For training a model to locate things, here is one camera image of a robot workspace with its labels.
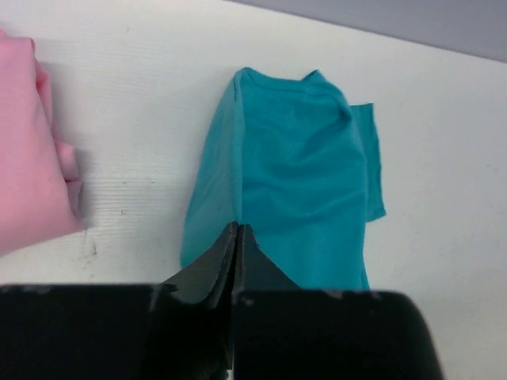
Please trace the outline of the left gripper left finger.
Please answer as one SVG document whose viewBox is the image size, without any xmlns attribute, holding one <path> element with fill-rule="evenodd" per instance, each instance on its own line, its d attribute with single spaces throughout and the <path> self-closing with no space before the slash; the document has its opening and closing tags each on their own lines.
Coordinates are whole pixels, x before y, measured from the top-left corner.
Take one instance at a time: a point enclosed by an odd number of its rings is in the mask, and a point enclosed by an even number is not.
<svg viewBox="0 0 507 380">
<path fill-rule="evenodd" d="M 2 378 L 227 378 L 237 236 L 162 283 L 2 286 Z"/>
</svg>

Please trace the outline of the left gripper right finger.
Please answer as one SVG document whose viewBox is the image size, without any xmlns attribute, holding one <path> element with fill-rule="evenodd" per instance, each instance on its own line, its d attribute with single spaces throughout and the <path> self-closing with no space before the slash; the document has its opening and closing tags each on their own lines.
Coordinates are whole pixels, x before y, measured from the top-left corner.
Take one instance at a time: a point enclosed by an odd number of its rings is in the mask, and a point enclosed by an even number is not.
<svg viewBox="0 0 507 380">
<path fill-rule="evenodd" d="M 238 231 L 232 293 L 237 379 L 441 379 L 419 309 L 388 291 L 304 290 Z"/>
</svg>

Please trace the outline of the teal t-shirt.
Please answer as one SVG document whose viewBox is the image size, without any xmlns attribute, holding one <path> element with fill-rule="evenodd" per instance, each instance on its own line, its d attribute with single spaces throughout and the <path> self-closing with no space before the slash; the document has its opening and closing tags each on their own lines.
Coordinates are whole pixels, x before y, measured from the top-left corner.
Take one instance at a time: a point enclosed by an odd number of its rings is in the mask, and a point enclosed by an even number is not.
<svg viewBox="0 0 507 380">
<path fill-rule="evenodd" d="M 318 71 L 290 80 L 243 68 L 208 129 L 181 265 L 237 222 L 300 287 L 366 290 L 365 228 L 386 214 L 381 170 L 372 104 L 350 105 Z"/>
</svg>

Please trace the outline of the pink folded t-shirt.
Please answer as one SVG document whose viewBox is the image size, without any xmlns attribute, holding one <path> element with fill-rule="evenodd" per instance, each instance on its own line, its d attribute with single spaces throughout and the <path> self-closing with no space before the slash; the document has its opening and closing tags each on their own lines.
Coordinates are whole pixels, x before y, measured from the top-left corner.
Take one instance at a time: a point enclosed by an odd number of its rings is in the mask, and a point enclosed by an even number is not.
<svg viewBox="0 0 507 380">
<path fill-rule="evenodd" d="M 1 34 L 1 252 L 79 232 L 82 180 L 56 127 L 51 77 L 27 37 Z"/>
</svg>

